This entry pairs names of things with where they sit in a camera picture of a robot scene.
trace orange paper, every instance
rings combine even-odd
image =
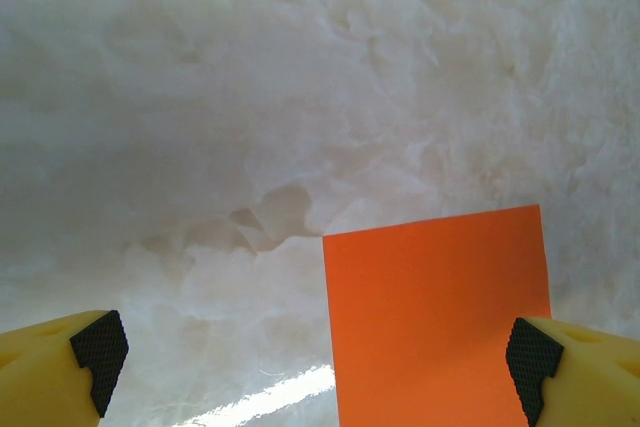
[[[505,361],[549,317],[537,206],[324,238],[341,427],[525,427]]]

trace yellow foam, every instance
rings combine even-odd
[[[92,374],[69,339],[104,316],[90,311],[0,335],[2,427],[93,427]]]
[[[640,427],[640,342],[557,320],[528,318],[564,346],[542,386],[536,427]]]

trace textured grip pad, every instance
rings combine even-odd
[[[129,352],[120,314],[112,310],[70,340],[78,365],[89,368],[93,375],[91,399],[104,417]]]
[[[516,319],[509,344],[507,365],[529,426],[538,423],[544,399],[542,383],[554,377],[564,347],[522,318]]]

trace orange card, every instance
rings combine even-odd
[[[505,360],[550,317],[537,206],[324,238],[341,427],[525,427]]]

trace black rubber pad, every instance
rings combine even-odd
[[[507,365],[530,427],[538,423],[544,408],[542,382],[556,375],[563,351],[547,334],[516,319],[507,346]]]
[[[104,417],[129,352],[118,311],[112,310],[71,337],[71,347],[78,365],[91,370],[91,399]]]

